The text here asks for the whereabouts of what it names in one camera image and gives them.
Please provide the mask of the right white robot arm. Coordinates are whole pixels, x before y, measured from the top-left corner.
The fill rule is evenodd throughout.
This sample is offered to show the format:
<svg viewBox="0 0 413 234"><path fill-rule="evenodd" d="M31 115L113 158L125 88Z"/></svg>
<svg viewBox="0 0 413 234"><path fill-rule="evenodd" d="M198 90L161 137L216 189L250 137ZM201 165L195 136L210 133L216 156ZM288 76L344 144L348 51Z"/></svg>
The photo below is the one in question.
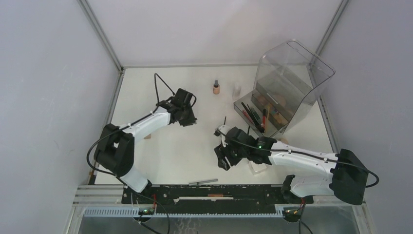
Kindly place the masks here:
<svg viewBox="0 0 413 234"><path fill-rule="evenodd" d="M237 127L220 125L214 132L221 143L214 148L218 167L228 171L246 158L255 164L290 166L312 172L312 175L287 175L281 195L288 203L308 197L326 195L351 204L361 205L370 185L368 170L350 150L322 153L290 146L270 137L253 138Z"/></svg>

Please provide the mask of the gold eyebrow pencil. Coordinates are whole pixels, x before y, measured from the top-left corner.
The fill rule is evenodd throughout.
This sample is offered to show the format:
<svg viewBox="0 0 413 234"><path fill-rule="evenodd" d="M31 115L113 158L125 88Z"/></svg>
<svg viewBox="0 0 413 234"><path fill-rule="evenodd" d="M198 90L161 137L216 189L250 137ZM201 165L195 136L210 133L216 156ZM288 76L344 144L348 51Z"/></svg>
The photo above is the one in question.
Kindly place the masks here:
<svg viewBox="0 0 413 234"><path fill-rule="evenodd" d="M266 109L266 127L264 128L264 132L266 133L267 132L267 129L268 129L268 114L269 114L269 112L268 112L268 109Z"/></svg>

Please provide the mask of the clear acrylic organizer box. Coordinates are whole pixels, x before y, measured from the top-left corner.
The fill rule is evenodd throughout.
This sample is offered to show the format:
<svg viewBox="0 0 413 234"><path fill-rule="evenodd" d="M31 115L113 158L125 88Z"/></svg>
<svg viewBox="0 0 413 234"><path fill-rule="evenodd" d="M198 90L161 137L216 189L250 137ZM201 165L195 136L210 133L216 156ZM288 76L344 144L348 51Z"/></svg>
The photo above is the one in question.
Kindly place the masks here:
<svg viewBox="0 0 413 234"><path fill-rule="evenodd" d="M307 116L335 73L333 66L300 41L288 40L263 54L252 90L234 102L234 109L258 136L283 134ZM261 118L263 109L268 109L266 133L243 115L241 102Z"/></svg>

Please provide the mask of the red lip gloss black cap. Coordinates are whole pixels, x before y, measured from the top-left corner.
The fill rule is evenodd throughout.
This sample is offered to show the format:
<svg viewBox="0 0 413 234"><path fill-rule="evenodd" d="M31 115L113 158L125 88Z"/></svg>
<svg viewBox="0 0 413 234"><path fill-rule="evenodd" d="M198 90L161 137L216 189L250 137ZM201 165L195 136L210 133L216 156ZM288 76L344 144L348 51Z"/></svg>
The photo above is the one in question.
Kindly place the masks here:
<svg viewBox="0 0 413 234"><path fill-rule="evenodd" d="M261 126L262 126L263 128L266 127L266 109L263 109L263 111L262 111L262 123L261 123Z"/></svg>

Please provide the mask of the black powder brush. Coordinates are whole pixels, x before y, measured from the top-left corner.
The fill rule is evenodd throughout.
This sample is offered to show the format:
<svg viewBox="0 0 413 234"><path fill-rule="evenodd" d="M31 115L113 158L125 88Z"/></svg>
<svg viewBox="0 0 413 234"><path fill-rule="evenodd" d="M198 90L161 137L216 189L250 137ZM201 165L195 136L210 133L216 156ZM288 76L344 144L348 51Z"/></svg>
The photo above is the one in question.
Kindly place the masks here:
<svg viewBox="0 0 413 234"><path fill-rule="evenodd" d="M248 116L250 117L250 119L252 120L252 123L254 124L254 126L257 128L257 130L261 133L264 133L264 128L261 126L261 124L257 121L257 119L255 118L255 116L252 114L252 112L250 111L250 109L248 108L247 105L245 105L244 102L241 102L241 105L244 107L246 113L248 114Z"/></svg>

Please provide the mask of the red lip gloss silver cap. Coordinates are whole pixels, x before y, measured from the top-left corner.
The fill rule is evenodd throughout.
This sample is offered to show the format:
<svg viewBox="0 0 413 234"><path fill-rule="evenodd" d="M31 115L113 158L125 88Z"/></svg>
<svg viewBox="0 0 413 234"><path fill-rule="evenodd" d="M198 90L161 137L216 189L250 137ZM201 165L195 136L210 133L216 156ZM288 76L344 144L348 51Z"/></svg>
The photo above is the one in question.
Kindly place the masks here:
<svg viewBox="0 0 413 234"><path fill-rule="evenodd" d="M242 110L243 115L248 119L248 121L252 124L254 124L252 118L249 116L246 110Z"/></svg>

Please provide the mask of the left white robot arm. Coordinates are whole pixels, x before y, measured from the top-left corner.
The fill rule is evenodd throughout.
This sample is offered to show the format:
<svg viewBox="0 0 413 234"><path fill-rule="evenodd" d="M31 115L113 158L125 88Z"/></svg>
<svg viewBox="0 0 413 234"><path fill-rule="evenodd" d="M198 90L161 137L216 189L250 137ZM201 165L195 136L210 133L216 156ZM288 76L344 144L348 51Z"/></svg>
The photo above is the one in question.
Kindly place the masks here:
<svg viewBox="0 0 413 234"><path fill-rule="evenodd" d="M187 127L196 124L192 107L196 96L179 88L171 97L158 101L155 109L139 120L120 126L107 124L100 139L92 146L94 160L105 168L105 173L116 177L133 190L140 203L151 200L151 182L134 166L135 144L160 128L178 122Z"/></svg>

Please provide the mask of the black concealer tube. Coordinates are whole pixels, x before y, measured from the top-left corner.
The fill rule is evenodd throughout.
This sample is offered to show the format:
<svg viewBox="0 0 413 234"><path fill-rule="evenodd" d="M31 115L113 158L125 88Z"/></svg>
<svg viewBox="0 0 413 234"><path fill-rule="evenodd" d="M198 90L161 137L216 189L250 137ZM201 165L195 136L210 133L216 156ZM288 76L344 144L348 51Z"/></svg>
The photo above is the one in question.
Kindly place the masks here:
<svg viewBox="0 0 413 234"><path fill-rule="evenodd" d="M256 110L254 108L251 107L250 109L251 109L252 114L254 115L254 118L261 125L262 124L261 116L256 112Z"/></svg>

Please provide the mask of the silver and red lip pencils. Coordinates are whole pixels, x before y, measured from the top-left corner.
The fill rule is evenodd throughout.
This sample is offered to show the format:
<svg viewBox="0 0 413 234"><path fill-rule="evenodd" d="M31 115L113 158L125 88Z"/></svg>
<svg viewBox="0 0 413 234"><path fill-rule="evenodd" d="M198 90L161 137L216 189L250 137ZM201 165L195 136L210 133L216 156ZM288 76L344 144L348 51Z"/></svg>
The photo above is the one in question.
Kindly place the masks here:
<svg viewBox="0 0 413 234"><path fill-rule="evenodd" d="M197 185L208 184L208 183L213 183L213 182L218 182L218 181L219 180L217 178L215 178L215 179L208 179L208 180L201 180L201 181L191 182L188 185L189 186L197 186Z"/></svg>

